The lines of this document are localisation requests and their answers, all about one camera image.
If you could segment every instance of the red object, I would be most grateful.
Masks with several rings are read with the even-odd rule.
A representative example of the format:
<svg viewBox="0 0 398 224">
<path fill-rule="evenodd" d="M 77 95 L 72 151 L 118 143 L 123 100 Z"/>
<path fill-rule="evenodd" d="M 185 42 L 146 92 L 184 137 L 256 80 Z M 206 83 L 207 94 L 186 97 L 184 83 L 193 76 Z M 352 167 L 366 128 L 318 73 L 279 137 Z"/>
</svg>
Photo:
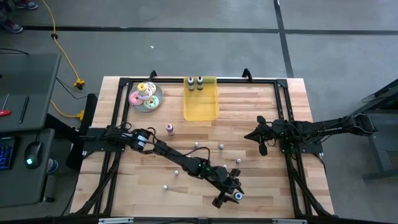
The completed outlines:
<svg viewBox="0 0 398 224">
<path fill-rule="evenodd" d="M 9 110 L 0 110 L 0 116 L 8 116 L 11 114 Z"/>
</svg>

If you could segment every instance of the computer mouse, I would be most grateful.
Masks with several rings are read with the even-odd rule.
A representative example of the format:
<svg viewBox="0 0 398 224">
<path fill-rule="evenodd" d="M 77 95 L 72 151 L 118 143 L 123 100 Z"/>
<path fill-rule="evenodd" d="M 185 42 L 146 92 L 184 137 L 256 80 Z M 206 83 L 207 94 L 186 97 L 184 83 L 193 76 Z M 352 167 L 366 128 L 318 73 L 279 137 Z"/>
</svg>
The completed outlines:
<svg viewBox="0 0 398 224">
<path fill-rule="evenodd" d="M 25 149 L 25 165 L 28 169 L 36 169 L 42 163 L 42 143 L 34 141 Z"/>
</svg>

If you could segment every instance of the pink donut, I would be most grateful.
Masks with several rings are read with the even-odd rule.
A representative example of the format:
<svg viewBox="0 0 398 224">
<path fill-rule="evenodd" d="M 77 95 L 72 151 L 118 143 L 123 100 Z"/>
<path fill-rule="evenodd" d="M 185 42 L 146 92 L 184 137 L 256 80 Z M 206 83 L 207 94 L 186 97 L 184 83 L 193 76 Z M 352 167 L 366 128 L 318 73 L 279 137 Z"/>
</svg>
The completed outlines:
<svg viewBox="0 0 398 224">
<path fill-rule="evenodd" d="M 138 98 L 138 91 L 132 92 L 129 97 L 129 101 L 132 105 L 141 105 L 143 103 L 142 100 Z"/>
<path fill-rule="evenodd" d="M 146 100 L 149 100 L 151 98 L 152 90 L 148 90 L 148 94 L 146 94 L 146 95 L 141 95 L 139 93 L 137 93 L 137 94 L 138 94 L 139 100 L 146 101 Z"/>
</svg>

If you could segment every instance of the donut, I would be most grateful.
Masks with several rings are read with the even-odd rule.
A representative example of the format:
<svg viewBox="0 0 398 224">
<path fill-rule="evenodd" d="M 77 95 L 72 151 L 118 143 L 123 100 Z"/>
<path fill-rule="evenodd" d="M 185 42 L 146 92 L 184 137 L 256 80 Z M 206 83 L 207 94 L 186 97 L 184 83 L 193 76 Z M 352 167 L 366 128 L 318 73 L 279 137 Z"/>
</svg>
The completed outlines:
<svg viewBox="0 0 398 224">
<path fill-rule="evenodd" d="M 138 84 L 137 90 L 138 90 L 138 92 L 139 92 L 141 95 L 146 95 L 146 94 L 148 94 L 148 91 L 149 91 L 148 86 L 147 86 L 146 83 L 140 83 L 140 84 Z"/>
<path fill-rule="evenodd" d="M 130 104 L 136 106 L 141 105 L 143 103 L 143 101 L 138 98 L 138 91 L 130 93 L 129 101 Z"/>
<path fill-rule="evenodd" d="M 148 89 L 149 89 L 150 91 L 152 91 L 152 94 L 155 94 L 155 92 L 156 92 L 156 85 L 155 85 L 154 83 L 151 83 L 151 82 L 147 82 L 147 83 L 145 83 L 145 84 L 147 85 Z"/>
<path fill-rule="evenodd" d="M 147 101 L 144 102 L 144 106 L 145 106 L 147 109 L 150 109 L 150 110 L 155 109 L 156 107 L 159 106 L 159 99 L 158 99 L 158 97 L 152 96 L 152 99 L 149 99 L 149 100 L 147 100 Z"/>
<path fill-rule="evenodd" d="M 142 93 L 139 92 L 139 93 L 138 93 L 138 98 L 139 98 L 139 100 L 142 100 L 142 101 L 149 100 L 150 97 L 152 96 L 152 91 L 148 90 L 147 92 L 148 92 L 148 93 L 147 93 L 146 95 L 142 95 Z"/>
</svg>

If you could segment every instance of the keyboard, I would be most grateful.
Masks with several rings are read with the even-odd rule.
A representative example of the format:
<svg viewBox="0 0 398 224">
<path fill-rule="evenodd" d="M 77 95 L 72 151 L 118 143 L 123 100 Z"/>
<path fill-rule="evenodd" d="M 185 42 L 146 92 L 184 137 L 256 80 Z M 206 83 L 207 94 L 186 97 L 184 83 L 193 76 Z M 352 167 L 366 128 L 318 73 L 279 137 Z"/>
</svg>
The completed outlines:
<svg viewBox="0 0 398 224">
<path fill-rule="evenodd" d="M 0 138 L 0 170 L 9 170 L 17 150 L 15 137 Z"/>
</svg>

